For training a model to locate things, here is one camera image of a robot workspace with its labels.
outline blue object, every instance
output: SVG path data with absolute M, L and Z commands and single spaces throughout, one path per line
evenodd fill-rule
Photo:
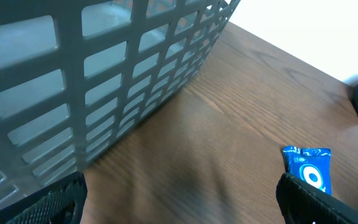
M 284 147 L 283 154 L 287 172 L 331 195 L 331 179 L 329 178 L 331 150 L 287 146 Z

